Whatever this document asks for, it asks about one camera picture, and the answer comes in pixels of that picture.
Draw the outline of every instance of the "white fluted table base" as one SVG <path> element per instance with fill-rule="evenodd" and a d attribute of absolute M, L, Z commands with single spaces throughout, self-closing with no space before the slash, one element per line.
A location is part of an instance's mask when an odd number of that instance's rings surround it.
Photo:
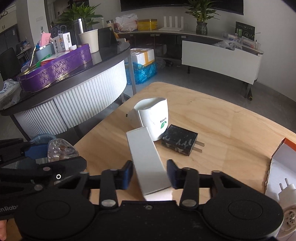
<path fill-rule="evenodd" d="M 30 138 L 43 133 L 57 135 L 107 108 L 126 84 L 122 61 L 46 103 L 15 114 L 15 118 Z"/>

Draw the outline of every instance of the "black chair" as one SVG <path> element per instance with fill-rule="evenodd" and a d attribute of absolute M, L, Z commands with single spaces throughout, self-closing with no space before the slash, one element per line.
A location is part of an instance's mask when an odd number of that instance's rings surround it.
<path fill-rule="evenodd" d="M 3 80 L 13 79 L 21 72 L 21 65 L 13 48 L 0 54 L 0 72 Z"/>
<path fill-rule="evenodd" d="M 99 48 L 110 47 L 111 45 L 117 44 L 117 40 L 111 27 L 98 29 L 98 35 Z"/>

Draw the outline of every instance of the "human hand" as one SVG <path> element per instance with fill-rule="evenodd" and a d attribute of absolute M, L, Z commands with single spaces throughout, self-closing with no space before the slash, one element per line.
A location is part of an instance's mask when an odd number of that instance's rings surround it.
<path fill-rule="evenodd" d="M 4 241 L 6 239 L 6 220 L 0 221 L 0 240 Z"/>

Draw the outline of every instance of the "wooden table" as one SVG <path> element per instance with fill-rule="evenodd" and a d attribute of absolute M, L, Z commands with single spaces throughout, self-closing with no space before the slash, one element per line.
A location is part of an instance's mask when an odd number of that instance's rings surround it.
<path fill-rule="evenodd" d="M 221 170 L 252 188 L 264 192 L 271 155 L 284 137 L 296 142 L 296 134 L 279 124 L 227 101 L 166 83 L 153 83 L 122 104 L 100 122 L 75 147 L 87 160 L 91 175 L 105 169 L 121 168 L 131 159 L 126 132 L 132 130 L 126 114 L 145 98 L 165 97 L 168 100 L 169 124 L 198 134 L 205 143 L 203 152 L 184 156 L 161 145 L 155 146 L 166 166 L 167 159 L 177 165 L 192 167 L 200 173 Z M 182 190 L 174 190 L 179 201 Z M 143 200 L 136 175 L 126 191 L 117 191 L 118 200 Z M 91 201 L 98 204 L 98 191 L 92 191 Z M 209 199 L 208 190 L 200 190 L 200 203 Z M 8 241 L 18 240 L 10 220 Z"/>

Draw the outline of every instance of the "white plug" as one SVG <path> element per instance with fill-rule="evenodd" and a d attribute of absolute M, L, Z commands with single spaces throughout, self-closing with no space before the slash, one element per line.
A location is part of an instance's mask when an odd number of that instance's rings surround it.
<path fill-rule="evenodd" d="M 280 183 L 279 204 L 284 211 L 284 221 L 280 228 L 278 238 L 286 237 L 296 230 L 296 188 L 289 184 L 285 178 L 287 187 L 283 188 Z"/>

